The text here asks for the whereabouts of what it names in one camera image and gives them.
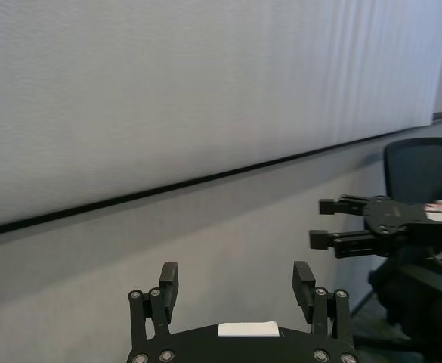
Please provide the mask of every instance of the screw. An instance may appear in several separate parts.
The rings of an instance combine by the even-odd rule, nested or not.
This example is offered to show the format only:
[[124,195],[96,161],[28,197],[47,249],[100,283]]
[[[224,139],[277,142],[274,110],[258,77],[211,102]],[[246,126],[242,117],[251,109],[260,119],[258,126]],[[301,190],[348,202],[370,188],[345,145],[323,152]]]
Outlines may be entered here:
[[174,353],[170,350],[165,350],[164,352],[160,353],[160,361],[163,361],[164,363],[171,361],[174,358]]
[[352,354],[345,353],[340,358],[343,363],[357,363],[357,359]]
[[328,360],[329,360],[328,353],[325,352],[324,350],[320,350],[320,349],[315,350],[315,351],[313,352],[313,357],[314,357],[317,361],[322,361],[322,362],[325,362],[325,361],[328,361]]
[[147,362],[148,362],[148,357],[145,354],[139,354],[131,361],[131,363],[147,363]]

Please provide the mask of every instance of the chair backrest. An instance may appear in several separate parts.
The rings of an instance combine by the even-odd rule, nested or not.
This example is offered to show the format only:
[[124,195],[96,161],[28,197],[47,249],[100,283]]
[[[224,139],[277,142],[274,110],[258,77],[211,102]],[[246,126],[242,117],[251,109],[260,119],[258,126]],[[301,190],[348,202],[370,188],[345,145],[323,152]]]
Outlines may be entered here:
[[442,138],[408,138],[384,151],[387,195],[402,203],[442,199]]

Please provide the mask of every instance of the white paper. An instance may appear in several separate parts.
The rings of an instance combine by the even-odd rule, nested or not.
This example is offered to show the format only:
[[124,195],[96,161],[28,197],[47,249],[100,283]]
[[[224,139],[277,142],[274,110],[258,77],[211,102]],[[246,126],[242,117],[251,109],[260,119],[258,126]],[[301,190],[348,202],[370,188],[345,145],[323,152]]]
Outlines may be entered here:
[[219,324],[220,337],[278,337],[280,331],[275,321],[265,323],[223,323]]

